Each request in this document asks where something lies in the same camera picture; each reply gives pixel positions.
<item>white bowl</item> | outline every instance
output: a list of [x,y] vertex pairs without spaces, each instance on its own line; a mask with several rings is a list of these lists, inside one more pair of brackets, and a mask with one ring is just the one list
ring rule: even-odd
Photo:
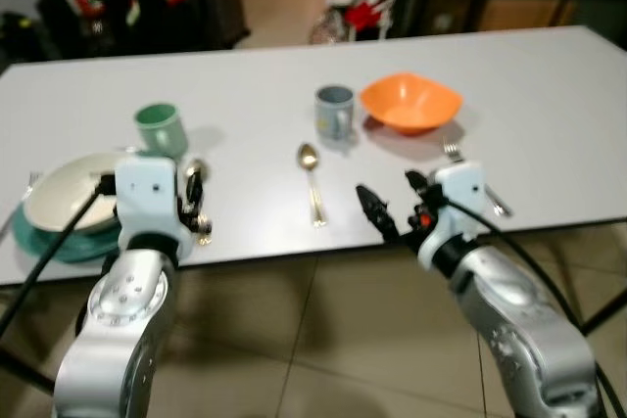
[[[61,232],[87,201],[100,180],[100,173],[113,172],[126,152],[93,154],[66,163],[41,177],[24,202],[24,214],[34,227]],[[100,196],[75,227],[96,231],[114,223],[115,196]]]

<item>gold spoon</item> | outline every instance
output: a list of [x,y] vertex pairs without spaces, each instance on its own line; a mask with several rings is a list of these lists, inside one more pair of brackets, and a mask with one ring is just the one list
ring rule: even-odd
[[324,212],[322,210],[322,200],[320,194],[315,187],[314,168],[317,167],[319,158],[317,152],[311,144],[302,144],[298,150],[298,165],[307,171],[307,177],[310,182],[310,200],[312,203],[313,227],[322,227],[326,224]]

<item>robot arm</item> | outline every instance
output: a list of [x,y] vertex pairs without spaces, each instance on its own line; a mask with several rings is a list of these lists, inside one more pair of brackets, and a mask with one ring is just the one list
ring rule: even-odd
[[[413,230],[402,237],[425,269],[436,267],[449,280],[465,318],[495,357],[516,416],[598,416],[595,360],[583,335],[557,314],[530,276],[495,248],[476,243],[477,227],[470,217],[438,204],[446,195],[480,212],[480,166],[456,164],[428,180],[409,172],[408,179],[425,203],[415,208],[416,215],[410,217]],[[358,188],[361,200],[364,191]],[[391,218],[382,215],[385,207],[369,194],[370,205],[378,211],[376,220],[385,224],[379,227],[371,214],[368,218],[389,238]]]
[[175,172],[172,161],[154,158],[116,168],[121,253],[91,291],[59,369],[53,416],[146,416],[156,353],[173,319],[178,260],[194,246],[190,229],[202,229],[202,198],[183,213]]

